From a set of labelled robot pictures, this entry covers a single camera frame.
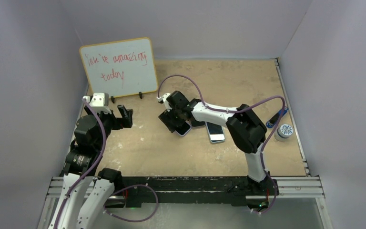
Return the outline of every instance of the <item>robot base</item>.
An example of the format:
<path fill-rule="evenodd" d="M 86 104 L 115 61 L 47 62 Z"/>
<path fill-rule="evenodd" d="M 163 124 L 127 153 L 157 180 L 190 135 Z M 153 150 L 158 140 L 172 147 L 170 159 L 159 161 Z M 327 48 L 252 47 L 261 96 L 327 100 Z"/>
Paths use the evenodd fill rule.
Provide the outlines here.
<path fill-rule="evenodd" d="M 224 203 L 259 208 L 260 204 L 266 202 L 267 190 L 270 196 L 274 194 L 273 183 L 267 177 L 260 183 L 248 177 L 123 177 L 122 180 L 125 186 L 143 184 L 152 187 L 160 203 Z M 263 198 L 247 199 L 248 196 Z M 154 202 L 153 193 L 146 188 L 128 190 L 127 208 L 139 208 L 142 203 Z M 123 207 L 110 203 L 107 206 Z"/>

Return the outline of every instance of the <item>whiteboard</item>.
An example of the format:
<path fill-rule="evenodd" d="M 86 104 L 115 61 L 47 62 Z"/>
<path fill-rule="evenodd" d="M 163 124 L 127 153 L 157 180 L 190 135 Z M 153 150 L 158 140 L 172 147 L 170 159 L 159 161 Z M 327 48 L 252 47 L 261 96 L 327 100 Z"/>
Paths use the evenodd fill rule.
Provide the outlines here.
<path fill-rule="evenodd" d="M 84 45 L 79 54 L 94 93 L 121 97 L 158 89 L 149 38 Z"/>

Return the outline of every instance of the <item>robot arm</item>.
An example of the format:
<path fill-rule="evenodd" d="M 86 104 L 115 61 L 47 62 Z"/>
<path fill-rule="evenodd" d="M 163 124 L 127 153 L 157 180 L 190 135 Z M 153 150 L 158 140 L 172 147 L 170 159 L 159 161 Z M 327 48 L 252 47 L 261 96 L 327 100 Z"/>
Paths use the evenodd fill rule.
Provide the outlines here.
<path fill-rule="evenodd" d="M 235 145 L 245 153 L 248 177 L 255 182 L 266 180 L 261 161 L 261 148 L 265 141 L 267 128 L 253 110 L 243 113 L 228 112 L 243 110 L 249 107 L 248 105 L 242 104 L 237 108 L 209 105 L 227 112 L 213 111 L 206 108 L 199 99 L 189 102 L 179 91 L 164 94 L 158 98 L 158 102 L 166 107 L 159 118 L 171 132 L 181 128 L 189 120 L 210 122 L 228 128 Z"/>
<path fill-rule="evenodd" d="M 84 99 L 89 103 L 93 111 L 98 114 L 98 117 L 103 123 L 106 137 L 110 135 L 111 130 L 132 127 L 132 110 L 127 110 L 123 105 L 119 105 L 117 108 L 122 117 L 115 117 L 113 111 L 108 107 L 108 94 L 94 93 L 93 97 L 84 96 Z M 96 173 L 97 167 L 94 167 L 67 195 L 75 182 L 97 160 L 103 144 L 103 137 L 98 121 L 92 114 L 92 111 L 87 107 L 85 107 L 85 111 L 87 115 L 77 121 L 74 131 L 75 140 L 71 143 L 71 151 L 66 156 L 65 165 L 61 172 L 61 176 L 64 177 L 64 183 L 59 203 L 57 204 L 49 226 L 50 229 L 56 226 L 55 223 L 58 214 L 60 214 L 57 222 L 58 229 L 75 229 L 77 224 L 78 226 L 83 225 L 80 228 L 88 229 L 100 212 L 104 202 L 113 193 L 115 188 L 123 188 L 121 172 L 104 169 L 99 173 L 99 178 L 94 186 L 94 189 L 97 191 L 92 192 L 96 194 L 90 195 L 88 200 L 83 204 L 86 191 Z"/>

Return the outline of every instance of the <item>white wall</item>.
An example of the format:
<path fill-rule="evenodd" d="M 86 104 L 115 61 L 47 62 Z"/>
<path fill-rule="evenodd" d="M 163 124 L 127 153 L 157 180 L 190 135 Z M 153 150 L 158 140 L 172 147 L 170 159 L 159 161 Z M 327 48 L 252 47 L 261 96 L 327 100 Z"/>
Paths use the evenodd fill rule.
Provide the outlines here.
<path fill-rule="evenodd" d="M 314 0 L 280 66 L 334 227 L 366 228 L 366 0 Z"/>
<path fill-rule="evenodd" d="M 59 1 L 0 0 L 0 228 L 36 228 L 87 80 Z"/>
<path fill-rule="evenodd" d="M 84 44 L 137 37 L 158 58 L 275 58 L 312 0 L 61 0 Z"/>

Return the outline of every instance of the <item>wooden tabletop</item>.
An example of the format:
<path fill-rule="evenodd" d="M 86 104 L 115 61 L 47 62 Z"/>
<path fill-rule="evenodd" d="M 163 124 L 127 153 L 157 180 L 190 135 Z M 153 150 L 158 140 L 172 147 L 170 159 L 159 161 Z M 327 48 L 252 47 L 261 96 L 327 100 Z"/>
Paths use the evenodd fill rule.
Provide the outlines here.
<path fill-rule="evenodd" d="M 171 74 L 191 77 L 210 104 L 238 107 L 252 105 L 272 95 L 283 95 L 274 61 L 156 61 L 159 82 Z M 181 91 L 188 100 L 199 98 L 192 83 L 173 77 L 161 87 L 161 95 Z M 98 170 L 103 167 L 120 170 L 123 176 L 245 176 L 244 153 L 234 144 L 225 129 L 225 142 L 212 145 L 205 127 L 192 129 L 185 137 L 172 134 L 159 120 L 165 106 L 156 93 L 116 99 L 109 107 L 118 114 L 117 105 L 133 109 L 133 127 L 112 131 Z M 279 99 L 254 109 L 265 123 L 281 108 Z M 291 124 L 289 114 L 281 121 Z M 273 176 L 305 176 L 298 140 L 295 135 L 286 142 L 274 137 L 264 149 L 266 166 Z"/>

